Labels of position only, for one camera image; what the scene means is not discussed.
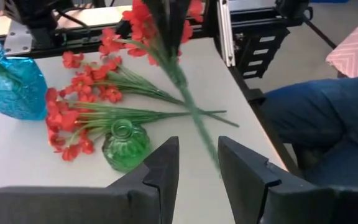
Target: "white table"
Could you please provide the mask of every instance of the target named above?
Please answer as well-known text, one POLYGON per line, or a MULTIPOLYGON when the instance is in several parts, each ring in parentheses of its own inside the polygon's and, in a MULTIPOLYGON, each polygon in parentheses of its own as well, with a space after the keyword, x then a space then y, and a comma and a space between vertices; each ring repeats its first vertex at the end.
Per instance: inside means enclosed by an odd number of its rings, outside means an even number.
MULTIPOLYGON (((251 107, 215 50, 212 39, 192 40, 182 47, 182 67, 197 105, 205 110, 227 110, 225 118, 240 124, 228 126, 204 117, 214 142, 229 136, 285 169, 251 107)), ((123 52, 124 63, 161 89, 179 97, 179 92, 158 67, 146 58, 134 59, 123 52)), ((99 54, 87 54, 98 61, 99 54)), ((66 86, 72 70, 63 68, 61 57, 43 58, 37 63, 48 86, 66 86)), ((126 95, 121 106, 158 111, 182 111, 170 103, 143 96, 126 95)), ((170 136, 180 140, 180 178, 173 223, 234 223, 222 180, 211 162, 190 117, 161 120, 144 126, 152 146, 170 136)), ((64 162, 47 143, 44 122, 18 121, 0 114, 0 187, 12 185, 106 187, 122 176, 112 170, 96 145, 93 155, 82 154, 74 162, 64 162)))

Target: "green glass vase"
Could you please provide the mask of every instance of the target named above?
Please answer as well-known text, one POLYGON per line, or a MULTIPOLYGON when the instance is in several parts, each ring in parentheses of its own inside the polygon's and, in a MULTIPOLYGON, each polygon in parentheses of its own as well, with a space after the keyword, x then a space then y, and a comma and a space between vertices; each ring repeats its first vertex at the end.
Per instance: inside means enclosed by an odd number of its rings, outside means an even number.
POLYGON ((112 124, 111 133, 106 135, 103 144, 104 157, 113 169, 121 172, 131 171, 150 153, 150 139, 146 130, 126 119, 112 124))

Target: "person's leg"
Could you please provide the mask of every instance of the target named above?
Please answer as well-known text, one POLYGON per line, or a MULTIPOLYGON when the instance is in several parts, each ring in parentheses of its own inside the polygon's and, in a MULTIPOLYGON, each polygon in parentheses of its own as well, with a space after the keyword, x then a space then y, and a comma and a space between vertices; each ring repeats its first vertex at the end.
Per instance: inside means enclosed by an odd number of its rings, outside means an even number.
POLYGON ((358 126, 358 78, 316 80, 270 91, 262 111, 283 142, 332 147, 358 126))
POLYGON ((304 147, 331 147, 344 134, 342 121, 318 80, 285 86, 265 94, 261 109, 281 140, 304 147))
POLYGON ((318 185, 358 187, 358 127, 307 170, 305 179, 318 185))

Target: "glass bottle neck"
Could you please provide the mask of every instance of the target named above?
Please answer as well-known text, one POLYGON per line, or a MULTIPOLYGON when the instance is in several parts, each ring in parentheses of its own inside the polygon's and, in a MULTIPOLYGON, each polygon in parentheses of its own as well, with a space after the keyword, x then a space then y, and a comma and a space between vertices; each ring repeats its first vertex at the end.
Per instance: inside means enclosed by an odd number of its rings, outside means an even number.
POLYGON ((116 139, 129 139, 134 133, 134 127, 129 120, 119 119, 111 126, 111 134, 116 139))

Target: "floor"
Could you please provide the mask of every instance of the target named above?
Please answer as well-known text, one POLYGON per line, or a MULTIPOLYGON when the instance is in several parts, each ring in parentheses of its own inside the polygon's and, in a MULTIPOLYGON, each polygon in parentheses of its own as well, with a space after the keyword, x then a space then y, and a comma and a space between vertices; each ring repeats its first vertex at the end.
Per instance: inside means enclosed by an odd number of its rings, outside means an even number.
MULTIPOLYGON (((335 44, 341 43, 358 26, 358 0, 345 4, 311 4, 312 22, 335 44)), ((262 79, 247 80, 251 88, 274 90, 293 83, 321 78, 336 78, 336 71, 325 58, 331 48, 307 25, 290 29, 262 79)))

